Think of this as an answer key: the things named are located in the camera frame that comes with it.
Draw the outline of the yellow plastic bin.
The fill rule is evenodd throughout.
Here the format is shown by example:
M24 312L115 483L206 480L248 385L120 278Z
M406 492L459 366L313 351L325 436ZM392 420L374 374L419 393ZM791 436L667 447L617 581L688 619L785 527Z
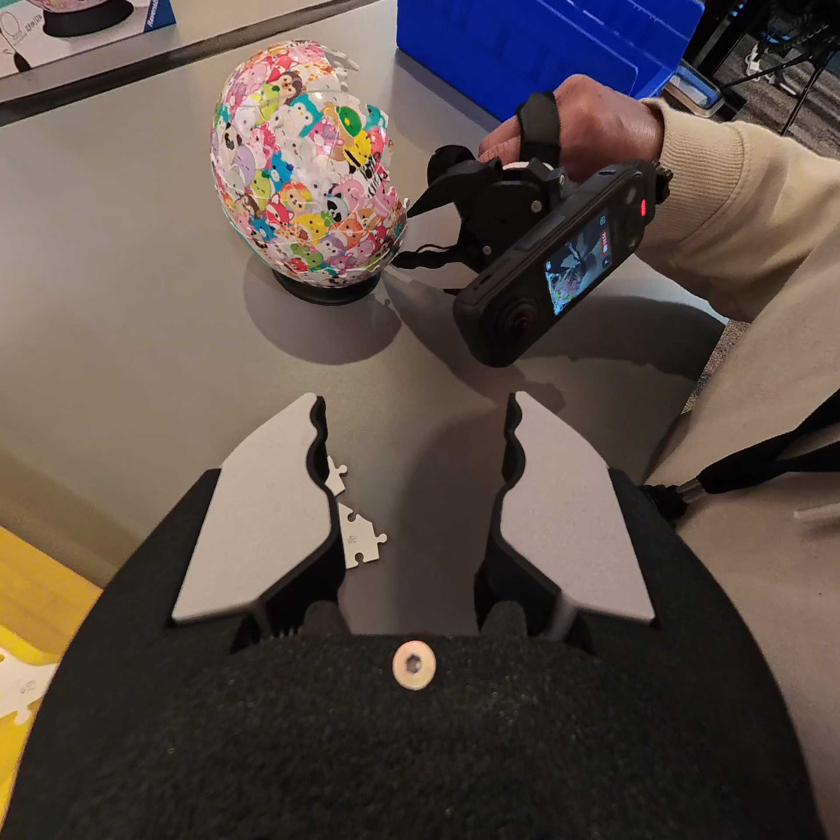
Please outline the yellow plastic bin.
M31 665L59 664L102 590L5 528L1 529L1 645ZM1 720L1 820L42 700L22 726Z

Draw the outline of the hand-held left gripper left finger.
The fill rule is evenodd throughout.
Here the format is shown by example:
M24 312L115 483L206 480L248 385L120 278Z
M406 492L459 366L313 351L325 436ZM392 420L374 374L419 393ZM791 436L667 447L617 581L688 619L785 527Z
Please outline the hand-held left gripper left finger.
M248 614L260 628L297 628L312 604L338 601L345 566L327 438L326 403L305 394L226 457L175 623Z

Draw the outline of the beige hoodie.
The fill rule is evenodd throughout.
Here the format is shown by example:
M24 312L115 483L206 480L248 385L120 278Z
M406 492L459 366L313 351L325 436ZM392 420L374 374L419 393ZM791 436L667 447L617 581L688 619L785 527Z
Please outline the beige hoodie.
M793 430L838 390L838 238L783 285L681 285L750 325L678 421L653 478L678 484ZM820 816L838 838L838 474L788 475L700 500L679 534L740 611L791 712Z

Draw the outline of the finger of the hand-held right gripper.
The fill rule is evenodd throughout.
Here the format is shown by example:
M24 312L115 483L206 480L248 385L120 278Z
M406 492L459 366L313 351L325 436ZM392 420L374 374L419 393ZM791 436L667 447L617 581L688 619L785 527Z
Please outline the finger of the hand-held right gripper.
M461 221L470 220L479 199L493 185L492 164L454 164L406 211L408 218L454 204Z
M402 249L392 265L400 270L439 270L444 266L462 265L476 272L476 254L470 246L461 243L447 247L428 244L417 250Z

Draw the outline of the black ball stand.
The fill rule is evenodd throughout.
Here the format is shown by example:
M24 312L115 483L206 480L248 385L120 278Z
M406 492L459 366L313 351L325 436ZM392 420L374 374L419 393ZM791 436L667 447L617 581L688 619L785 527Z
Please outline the black ball stand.
M315 286L294 280L276 269L271 271L277 283L294 298L321 307L339 307L362 300L379 285L382 274L349 285Z

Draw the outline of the person's right hand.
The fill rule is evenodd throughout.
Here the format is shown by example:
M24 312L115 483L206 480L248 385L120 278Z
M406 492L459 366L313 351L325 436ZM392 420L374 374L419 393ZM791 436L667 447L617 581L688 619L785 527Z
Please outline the person's right hand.
M553 97L560 120L560 165L585 182L612 164L660 161L665 124L660 111L598 81L574 75Z

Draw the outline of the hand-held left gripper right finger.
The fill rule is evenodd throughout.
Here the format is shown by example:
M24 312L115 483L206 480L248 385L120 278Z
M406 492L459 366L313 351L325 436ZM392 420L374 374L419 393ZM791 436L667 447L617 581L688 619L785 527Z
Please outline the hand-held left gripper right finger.
M580 614L655 619L604 458L527 392L509 395L502 487L476 574L483 627L515 602L527 628L571 628Z

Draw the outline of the person's right forearm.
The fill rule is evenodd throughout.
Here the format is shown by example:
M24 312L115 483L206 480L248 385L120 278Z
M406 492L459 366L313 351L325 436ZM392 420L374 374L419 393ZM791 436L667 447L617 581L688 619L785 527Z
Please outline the person's right forearm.
M839 162L749 122L646 100L673 173L642 261L720 315L838 320Z

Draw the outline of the puzzle box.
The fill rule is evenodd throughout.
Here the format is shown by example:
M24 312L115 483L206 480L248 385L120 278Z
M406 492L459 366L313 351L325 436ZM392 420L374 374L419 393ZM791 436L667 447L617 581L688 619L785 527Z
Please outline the puzzle box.
M174 24L170 1L2 1L1 78Z

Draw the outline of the blue plastic bin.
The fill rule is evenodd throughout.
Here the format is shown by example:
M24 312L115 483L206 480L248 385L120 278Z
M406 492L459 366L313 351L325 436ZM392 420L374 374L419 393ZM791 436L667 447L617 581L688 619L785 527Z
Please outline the blue plastic bin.
M574 75L657 96L704 10L698 1L399 1L396 44L505 120Z

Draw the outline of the colourful puzzle ball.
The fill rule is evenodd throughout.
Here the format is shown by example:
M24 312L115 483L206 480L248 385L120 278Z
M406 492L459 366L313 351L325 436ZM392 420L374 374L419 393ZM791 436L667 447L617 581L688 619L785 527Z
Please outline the colourful puzzle ball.
M349 93L356 69L313 39L270 45L233 70L213 116L228 222L270 270L315 286L382 274L406 230L389 118Z

